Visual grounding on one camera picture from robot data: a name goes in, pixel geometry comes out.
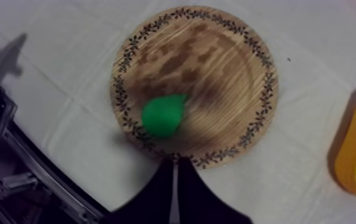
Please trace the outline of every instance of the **green clay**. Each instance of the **green clay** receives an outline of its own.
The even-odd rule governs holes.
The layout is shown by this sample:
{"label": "green clay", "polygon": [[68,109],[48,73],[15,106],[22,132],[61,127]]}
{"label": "green clay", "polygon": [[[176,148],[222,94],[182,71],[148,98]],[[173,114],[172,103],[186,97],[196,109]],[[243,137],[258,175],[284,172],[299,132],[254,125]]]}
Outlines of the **green clay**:
{"label": "green clay", "polygon": [[144,129],[157,138],[171,137],[182,122],[186,97],[168,95],[150,100],[141,115]]}

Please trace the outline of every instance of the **white table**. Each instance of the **white table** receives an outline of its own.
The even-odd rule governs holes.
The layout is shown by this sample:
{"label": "white table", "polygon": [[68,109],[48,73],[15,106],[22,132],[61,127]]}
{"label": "white table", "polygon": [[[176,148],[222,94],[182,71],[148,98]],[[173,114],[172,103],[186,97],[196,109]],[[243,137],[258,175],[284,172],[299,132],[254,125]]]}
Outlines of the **white table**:
{"label": "white table", "polygon": [[[127,202],[157,164],[119,131],[110,67],[135,26],[193,4],[252,26],[273,54],[280,85],[262,141],[225,167],[200,171],[202,178],[255,223],[356,223],[356,197],[327,168],[356,90],[356,0],[0,0],[1,85],[18,105],[17,124],[104,207]],[[20,52],[4,50],[23,33]],[[15,63],[20,70],[10,69]]]}

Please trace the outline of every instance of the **decorative border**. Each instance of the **decorative border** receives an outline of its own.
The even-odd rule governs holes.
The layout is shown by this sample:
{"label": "decorative border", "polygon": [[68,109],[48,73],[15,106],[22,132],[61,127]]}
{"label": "decorative border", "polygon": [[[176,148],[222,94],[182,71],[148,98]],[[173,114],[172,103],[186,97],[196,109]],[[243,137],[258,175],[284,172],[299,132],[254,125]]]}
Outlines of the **decorative border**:
{"label": "decorative border", "polygon": [[[147,37],[151,35],[151,33],[157,32],[161,27],[166,24],[169,24],[169,21],[178,18],[187,19],[202,19],[202,20],[211,20],[214,21],[218,25],[222,25],[226,27],[229,31],[232,31],[234,34],[240,34],[243,36],[243,42],[251,47],[253,54],[261,60],[262,66],[266,69],[270,69],[273,66],[273,62],[269,56],[266,56],[265,52],[261,51],[261,46],[258,41],[254,40],[253,37],[249,36],[249,32],[247,31],[246,26],[237,26],[234,21],[224,20],[219,14],[212,14],[208,11],[203,10],[191,10],[180,8],[175,10],[172,13],[166,13],[160,16],[153,23],[149,23],[145,25],[140,31],[138,35],[134,35],[129,38],[129,47],[124,50],[123,60],[118,64],[118,72],[120,74],[114,75],[114,83],[116,93],[116,106],[119,111],[123,113],[123,127],[128,127],[131,129],[131,134],[134,138],[139,140],[142,144],[142,148],[153,155],[155,155],[156,159],[161,159],[166,156],[170,156],[173,161],[178,161],[181,157],[180,153],[171,153],[167,154],[163,149],[156,149],[155,144],[152,141],[152,138],[149,134],[147,134],[144,128],[139,125],[139,122],[133,120],[129,117],[129,112],[131,108],[128,106],[127,99],[128,95],[123,87],[124,79],[122,78],[121,73],[126,73],[128,67],[131,66],[132,57],[134,57],[139,50],[139,43],[142,40],[147,40]],[[265,115],[269,113],[273,109],[271,105],[270,99],[273,97],[273,83],[275,78],[273,78],[274,73],[266,73],[264,77],[264,89],[262,91],[262,96],[260,97],[260,101],[262,102],[262,109],[256,112],[256,117],[253,122],[250,122],[247,126],[246,134],[239,137],[240,140],[237,144],[232,147],[227,147],[223,150],[213,151],[211,153],[206,153],[203,157],[194,158],[193,155],[189,156],[192,163],[196,167],[202,167],[205,169],[207,165],[211,163],[219,163],[223,161],[226,157],[234,157],[236,154],[240,152],[239,148],[246,148],[249,144],[252,143],[252,138],[255,136],[255,133],[259,132],[260,128],[264,127]]]}

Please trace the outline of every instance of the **wooden plate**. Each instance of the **wooden plate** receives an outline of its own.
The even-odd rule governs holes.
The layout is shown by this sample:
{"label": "wooden plate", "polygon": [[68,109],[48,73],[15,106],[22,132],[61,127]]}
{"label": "wooden plate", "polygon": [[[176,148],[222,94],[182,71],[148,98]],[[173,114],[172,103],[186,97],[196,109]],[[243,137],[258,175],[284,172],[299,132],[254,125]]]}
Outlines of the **wooden plate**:
{"label": "wooden plate", "polygon": [[[190,157],[202,169],[258,142],[277,104],[277,75],[261,38],[209,7],[173,8],[138,26],[112,72],[113,109],[128,138],[158,160]],[[184,121],[171,139],[153,139],[141,126],[141,110],[169,94],[190,97]]]}

